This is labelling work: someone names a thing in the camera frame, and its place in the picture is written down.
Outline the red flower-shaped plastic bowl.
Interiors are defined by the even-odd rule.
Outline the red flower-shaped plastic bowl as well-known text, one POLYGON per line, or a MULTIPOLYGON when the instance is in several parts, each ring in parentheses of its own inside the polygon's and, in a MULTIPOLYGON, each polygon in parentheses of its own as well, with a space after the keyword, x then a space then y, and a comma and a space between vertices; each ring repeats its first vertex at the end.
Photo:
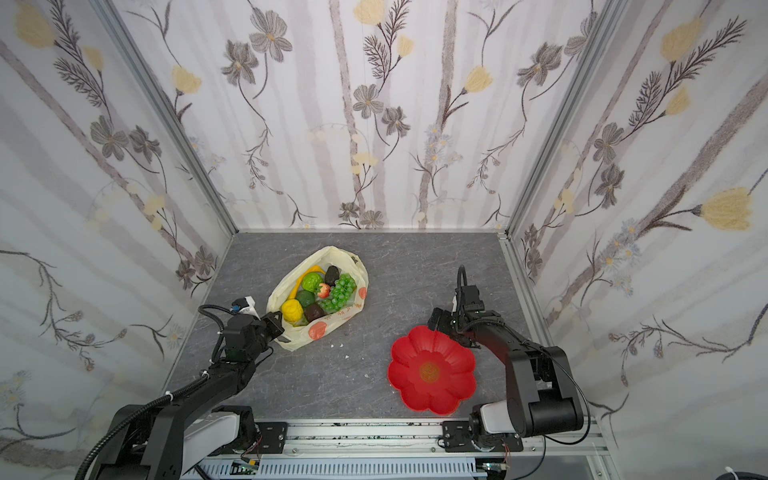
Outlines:
POLYGON ((393 343, 387 378, 408 409, 448 416, 475 394, 475 367, 468 348, 418 326, 393 343))

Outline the pale yellow plastic bag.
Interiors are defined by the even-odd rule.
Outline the pale yellow plastic bag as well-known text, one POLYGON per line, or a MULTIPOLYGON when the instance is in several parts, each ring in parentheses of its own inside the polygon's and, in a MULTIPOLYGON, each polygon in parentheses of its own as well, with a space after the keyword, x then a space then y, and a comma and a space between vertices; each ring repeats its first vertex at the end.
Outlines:
POLYGON ((290 325, 282 318, 284 333, 278 337, 278 345, 287 351, 295 351, 330 334, 360 313, 365 305, 369 276, 362 261, 352 252, 335 246, 326 246, 307 257, 281 279, 268 298, 267 310, 281 313, 281 305, 289 299, 297 279, 315 265, 325 273, 331 265, 338 267, 341 275, 349 274, 354 278, 357 290, 353 301, 348 306, 312 323, 308 323, 305 316, 305 320, 297 325, 290 325))

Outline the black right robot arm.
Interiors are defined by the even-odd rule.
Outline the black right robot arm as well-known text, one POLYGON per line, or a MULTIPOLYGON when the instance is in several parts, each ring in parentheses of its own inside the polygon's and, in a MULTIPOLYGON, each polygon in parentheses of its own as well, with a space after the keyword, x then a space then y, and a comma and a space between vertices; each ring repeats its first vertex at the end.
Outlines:
POLYGON ((565 352, 526 338, 487 309, 464 266, 457 271, 453 306, 434 309, 428 327, 462 347, 489 350, 504 367, 506 397, 477 405, 470 414, 464 436, 471 448, 519 451, 524 438, 548 440, 554 434, 590 430, 589 404, 565 352))

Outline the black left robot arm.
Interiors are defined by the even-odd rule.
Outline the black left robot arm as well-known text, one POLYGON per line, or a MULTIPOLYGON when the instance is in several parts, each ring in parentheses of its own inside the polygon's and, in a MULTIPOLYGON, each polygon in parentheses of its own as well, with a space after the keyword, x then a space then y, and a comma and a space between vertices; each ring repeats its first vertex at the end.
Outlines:
POLYGON ((191 383, 143 405, 127 405, 80 464, 77 479, 178 479, 185 431, 248 385, 258 358, 285 329, 280 312, 262 316, 243 302, 203 304, 198 313, 217 326, 210 365, 191 383))

